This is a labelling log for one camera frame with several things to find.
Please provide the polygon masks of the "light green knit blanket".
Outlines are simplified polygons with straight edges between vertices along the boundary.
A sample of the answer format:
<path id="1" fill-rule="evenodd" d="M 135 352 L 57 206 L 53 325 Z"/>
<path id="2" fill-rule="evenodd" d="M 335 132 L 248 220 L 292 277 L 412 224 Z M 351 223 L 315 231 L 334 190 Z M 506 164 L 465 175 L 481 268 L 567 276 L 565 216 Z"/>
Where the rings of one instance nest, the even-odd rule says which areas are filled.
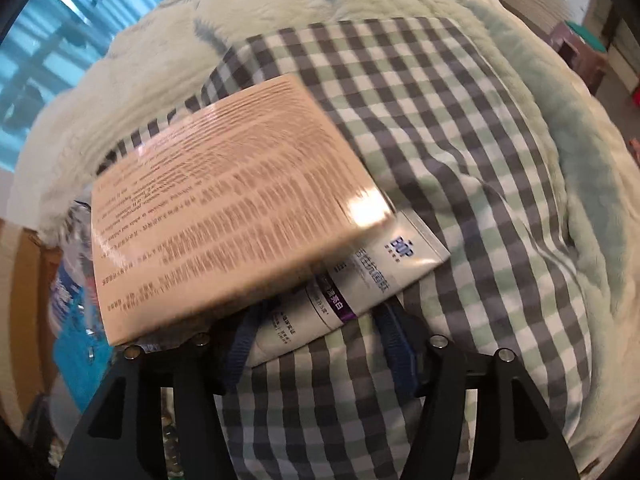
<path id="1" fill-rule="evenodd" d="M 639 170 L 602 105 L 497 0 L 164 0 L 120 32 L 73 89 L 36 118 L 18 159 L 10 218 L 56 243 L 72 201 L 118 142 L 198 92 L 227 50 L 284 28 L 371 18 L 446 18 L 548 132 L 567 199 L 592 344 L 591 389 L 566 437 L 596 478 L 639 417 Z"/>

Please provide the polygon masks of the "blue curtain left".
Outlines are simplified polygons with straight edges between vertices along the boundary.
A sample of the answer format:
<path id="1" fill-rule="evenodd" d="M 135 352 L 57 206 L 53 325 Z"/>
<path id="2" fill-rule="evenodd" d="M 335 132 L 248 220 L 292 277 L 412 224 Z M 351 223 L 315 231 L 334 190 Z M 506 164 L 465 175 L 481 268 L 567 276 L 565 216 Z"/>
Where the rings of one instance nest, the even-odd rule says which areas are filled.
<path id="1" fill-rule="evenodd" d="M 1 40 L 2 169 L 15 169 L 40 110 L 77 86 L 116 34 L 162 1 L 27 1 Z"/>

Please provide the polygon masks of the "pink beige cardboard box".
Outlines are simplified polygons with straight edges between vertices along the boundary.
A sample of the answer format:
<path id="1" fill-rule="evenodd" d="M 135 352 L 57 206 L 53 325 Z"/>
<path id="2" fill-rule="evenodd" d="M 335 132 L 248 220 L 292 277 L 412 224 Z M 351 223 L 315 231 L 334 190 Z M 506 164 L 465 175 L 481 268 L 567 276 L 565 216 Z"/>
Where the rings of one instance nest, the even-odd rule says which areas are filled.
<path id="1" fill-rule="evenodd" d="M 128 344 L 284 292 L 393 215 L 297 77 L 236 92 L 94 181 L 92 258 L 107 341 Z"/>

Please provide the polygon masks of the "crushed water bottle blue label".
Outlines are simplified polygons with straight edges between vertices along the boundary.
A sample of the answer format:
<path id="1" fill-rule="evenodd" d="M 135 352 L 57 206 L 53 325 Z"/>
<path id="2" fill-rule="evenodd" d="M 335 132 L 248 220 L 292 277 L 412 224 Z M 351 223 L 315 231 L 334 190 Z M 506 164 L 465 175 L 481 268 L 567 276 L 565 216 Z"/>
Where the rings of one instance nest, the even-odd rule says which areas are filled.
<path id="1" fill-rule="evenodd" d="M 63 222 L 60 237 L 62 257 L 50 286 L 48 317 L 55 336 L 60 336 L 71 313 L 80 316 L 87 336 L 99 339 L 91 255 L 91 203 L 88 197 L 75 200 Z"/>

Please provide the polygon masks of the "checkered gingham cloth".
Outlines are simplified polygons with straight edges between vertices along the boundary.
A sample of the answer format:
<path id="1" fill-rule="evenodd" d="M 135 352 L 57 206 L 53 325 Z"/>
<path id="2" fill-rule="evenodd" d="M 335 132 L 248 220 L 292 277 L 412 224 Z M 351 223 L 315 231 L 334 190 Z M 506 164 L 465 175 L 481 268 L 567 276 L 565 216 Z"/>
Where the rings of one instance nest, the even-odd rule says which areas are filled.
<path id="1" fill-rule="evenodd" d="M 592 344 L 548 132 L 446 18 L 316 23 L 234 44 L 204 86 L 113 146 L 112 164 L 180 113 L 294 74 L 395 206 L 450 252 L 401 303 L 466 351 L 516 352 L 565 437 Z M 393 386 L 370 315 L 245 372 L 217 400 L 242 479 L 396 479 L 421 411 Z"/>

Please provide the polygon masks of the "teal blister pack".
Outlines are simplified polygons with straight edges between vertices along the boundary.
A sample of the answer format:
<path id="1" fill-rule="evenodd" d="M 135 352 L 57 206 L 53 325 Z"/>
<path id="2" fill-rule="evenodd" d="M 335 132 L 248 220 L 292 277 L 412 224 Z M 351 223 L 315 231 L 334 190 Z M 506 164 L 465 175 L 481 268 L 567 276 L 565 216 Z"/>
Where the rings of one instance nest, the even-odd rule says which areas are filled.
<path id="1" fill-rule="evenodd" d="M 87 320 L 81 310 L 71 310 L 55 341 L 53 356 L 79 411 L 88 408 L 110 366 L 112 352 L 101 323 Z"/>

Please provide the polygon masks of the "brown cardboard box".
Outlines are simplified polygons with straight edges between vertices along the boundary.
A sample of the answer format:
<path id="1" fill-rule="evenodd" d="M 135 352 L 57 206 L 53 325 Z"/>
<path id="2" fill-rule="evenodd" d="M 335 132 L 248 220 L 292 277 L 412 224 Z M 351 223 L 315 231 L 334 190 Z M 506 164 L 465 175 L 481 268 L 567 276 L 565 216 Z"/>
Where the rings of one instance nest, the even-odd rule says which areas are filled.
<path id="1" fill-rule="evenodd" d="M 61 256 L 35 232 L 1 222 L 1 418 L 14 434 L 58 374 L 48 301 Z"/>

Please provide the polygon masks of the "white BOP tube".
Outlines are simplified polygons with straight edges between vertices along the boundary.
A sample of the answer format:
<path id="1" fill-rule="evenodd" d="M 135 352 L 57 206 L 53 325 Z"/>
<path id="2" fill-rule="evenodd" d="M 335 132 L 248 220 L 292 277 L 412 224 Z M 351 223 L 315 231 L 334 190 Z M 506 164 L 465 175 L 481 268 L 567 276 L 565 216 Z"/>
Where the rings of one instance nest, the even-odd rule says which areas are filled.
<path id="1" fill-rule="evenodd" d="M 279 301 L 259 325 L 246 365 L 256 367 L 338 330 L 449 257 L 415 211 L 399 211 L 377 237 Z"/>

